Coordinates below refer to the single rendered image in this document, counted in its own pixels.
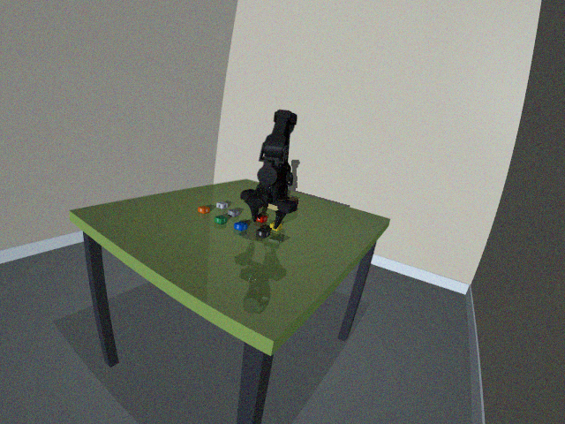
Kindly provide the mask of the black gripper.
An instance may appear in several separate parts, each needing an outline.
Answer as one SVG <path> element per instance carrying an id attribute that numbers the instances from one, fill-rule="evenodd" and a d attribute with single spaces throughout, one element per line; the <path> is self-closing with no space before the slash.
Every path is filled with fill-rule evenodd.
<path id="1" fill-rule="evenodd" d="M 269 186 L 271 189 L 271 193 L 272 193 L 272 202 L 270 202 L 269 204 L 275 205 L 277 206 L 278 210 L 275 211 L 276 213 L 276 218 L 275 218 L 275 230 L 278 228 L 279 224 L 281 223 L 281 221 L 283 220 L 283 218 L 294 211 L 297 211 L 298 205 L 295 201 L 290 201 L 290 200 L 284 200 L 284 201 L 279 201 L 277 199 L 280 199 L 280 195 L 278 195 L 278 191 L 279 191 L 279 186 L 282 186 L 282 183 L 280 183 L 279 181 L 275 181 L 272 185 L 263 185 L 261 184 L 261 182 L 259 182 L 259 185 L 261 185 L 262 189 L 266 189 L 266 186 Z M 240 194 L 240 199 L 244 200 L 244 202 L 248 205 L 248 200 L 247 200 L 247 195 L 249 193 L 251 193 L 252 191 L 254 191 L 253 189 L 247 189 L 247 190 L 243 190 Z M 249 206 L 249 205 L 248 205 Z M 259 209 L 253 206 L 249 206 L 251 213 L 252 213 L 252 219 L 254 222 L 256 222 L 257 217 L 258 217 L 258 213 L 259 213 Z"/>

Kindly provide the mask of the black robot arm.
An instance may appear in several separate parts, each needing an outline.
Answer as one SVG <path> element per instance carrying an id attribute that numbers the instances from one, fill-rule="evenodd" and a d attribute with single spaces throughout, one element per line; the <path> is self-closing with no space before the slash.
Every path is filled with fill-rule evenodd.
<path id="1" fill-rule="evenodd" d="M 262 208 L 264 204 L 268 205 L 272 202 L 272 193 L 269 186 L 275 181 L 280 180 L 280 183 L 282 183 L 282 186 L 279 186 L 278 195 L 280 195 L 280 199 L 278 200 L 290 198 L 287 197 L 288 187 L 293 184 L 293 175 L 288 159 L 290 134 L 294 131 L 297 123 L 297 115 L 290 110 L 277 110 L 273 121 L 275 123 L 273 131 L 267 135 L 260 149 L 259 162 L 263 162 L 263 167 L 257 172 L 258 180 L 266 186 L 266 189 L 256 185 L 256 189 L 247 195 L 248 205 L 256 208 Z"/>

